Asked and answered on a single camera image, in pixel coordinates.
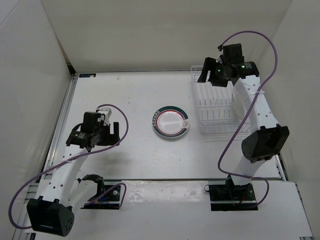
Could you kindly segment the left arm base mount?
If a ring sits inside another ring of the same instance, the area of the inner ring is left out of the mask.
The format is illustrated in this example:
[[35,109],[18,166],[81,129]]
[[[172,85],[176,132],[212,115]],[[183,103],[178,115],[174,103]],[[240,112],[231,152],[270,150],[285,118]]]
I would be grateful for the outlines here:
[[119,210],[127,193],[127,185],[123,182],[101,181],[97,193],[82,207],[87,210]]

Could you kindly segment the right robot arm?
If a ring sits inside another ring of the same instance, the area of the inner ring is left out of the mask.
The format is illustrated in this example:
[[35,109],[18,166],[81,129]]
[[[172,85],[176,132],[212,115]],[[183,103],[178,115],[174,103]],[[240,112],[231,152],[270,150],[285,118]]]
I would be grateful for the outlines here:
[[242,186],[250,184],[258,169],[281,151],[290,131],[274,117],[259,70],[253,61],[245,61],[240,43],[223,46],[218,59],[206,57],[197,81],[224,88],[232,83],[245,110],[242,120],[250,123],[250,135],[241,143],[242,157],[229,173],[232,183],[224,188],[226,197],[236,200],[243,193]]

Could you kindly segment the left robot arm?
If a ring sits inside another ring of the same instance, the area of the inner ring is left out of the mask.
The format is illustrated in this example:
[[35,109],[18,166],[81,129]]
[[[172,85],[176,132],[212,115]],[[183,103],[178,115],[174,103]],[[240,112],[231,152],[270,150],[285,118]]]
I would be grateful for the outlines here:
[[76,211],[86,203],[100,200],[105,194],[102,176],[77,175],[96,146],[113,146],[120,140],[119,123],[110,124],[108,107],[85,112],[83,122],[75,126],[66,140],[61,164],[37,199],[27,203],[27,214],[33,231],[66,237],[74,224]]

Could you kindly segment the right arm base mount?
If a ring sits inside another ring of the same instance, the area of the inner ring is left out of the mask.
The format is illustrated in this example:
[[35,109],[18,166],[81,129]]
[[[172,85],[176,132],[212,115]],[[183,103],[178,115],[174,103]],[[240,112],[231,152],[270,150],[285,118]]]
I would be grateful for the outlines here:
[[210,209],[213,212],[257,211],[253,185],[234,185],[228,177],[223,180],[213,180],[205,184],[203,190],[209,193]]

